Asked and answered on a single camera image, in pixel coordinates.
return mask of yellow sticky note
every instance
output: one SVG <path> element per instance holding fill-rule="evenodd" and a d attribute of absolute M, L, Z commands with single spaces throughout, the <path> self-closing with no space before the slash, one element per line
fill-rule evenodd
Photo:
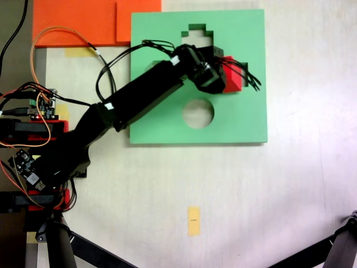
<path fill-rule="evenodd" d="M 189 236 L 198 236 L 201 233 L 200 207 L 189 207 L 188 219 L 189 219 Z"/>
<path fill-rule="evenodd" d="M 59 116 L 59 120 L 69 121 L 67 104 L 56 104 L 56 115 Z"/>
<path fill-rule="evenodd" d="M 35 238 L 36 232 L 27 232 L 26 233 L 26 243 L 27 244 L 37 244 L 37 240 Z"/>
<path fill-rule="evenodd" d="M 91 47 L 66 47 L 65 48 L 66 58 L 86 58 L 95 57 L 94 49 Z"/>

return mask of green board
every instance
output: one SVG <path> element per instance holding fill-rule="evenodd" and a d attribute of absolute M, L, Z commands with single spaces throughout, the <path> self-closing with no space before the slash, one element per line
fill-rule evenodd
<path fill-rule="evenodd" d="M 224 55 L 248 63 L 248 70 L 261 82 L 260 92 L 251 86 L 240 93 L 210 95 L 194 84 L 185 85 L 130 126 L 131 143 L 241 143 L 267 142 L 266 62 L 264 11 L 204 11 L 132 14 L 132 46 L 144 39 L 165 40 L 181 45 L 189 25 L 206 25 L 213 32 L 214 45 Z M 148 65 L 168 57 L 145 47 L 131 54 L 131 79 Z M 184 121 L 182 111 L 194 99 L 209 101 L 214 118 L 204 128 L 194 129 Z"/>

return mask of orange board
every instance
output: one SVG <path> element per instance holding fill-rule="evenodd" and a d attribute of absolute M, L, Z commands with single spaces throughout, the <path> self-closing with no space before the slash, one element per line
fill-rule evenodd
<path fill-rule="evenodd" d="M 48 27 L 65 26 L 80 32 L 95 46 L 129 45 L 131 13 L 160 11 L 161 0 L 34 0 L 32 39 Z M 73 33 L 51 31 L 38 40 L 36 47 L 84 45 Z"/>
<path fill-rule="evenodd" d="M 118 0 L 117 43 L 120 46 L 130 45 L 131 14 L 136 12 L 161 12 L 161 0 Z"/>

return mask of black robotic arm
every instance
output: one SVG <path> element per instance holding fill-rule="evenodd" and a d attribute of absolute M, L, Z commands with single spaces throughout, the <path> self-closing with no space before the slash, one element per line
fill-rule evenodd
<path fill-rule="evenodd" d="M 48 145 L 47 153 L 33 162 L 31 170 L 41 182 L 37 188 L 51 190 L 83 173 L 90 164 L 88 149 L 94 141 L 112 127 L 119 132 L 141 118 L 181 87 L 185 79 L 203 92 L 222 93 L 226 77 L 216 61 L 221 57 L 223 50 L 217 47 L 179 46 L 171 60 L 161 61 L 103 103 L 93 104 L 73 131 Z"/>

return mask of circular hole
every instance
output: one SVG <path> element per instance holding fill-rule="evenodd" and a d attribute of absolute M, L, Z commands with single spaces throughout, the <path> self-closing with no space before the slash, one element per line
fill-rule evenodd
<path fill-rule="evenodd" d="M 214 108 L 208 100 L 194 99 L 184 107 L 182 114 L 189 127 L 199 129 L 212 122 Z"/>

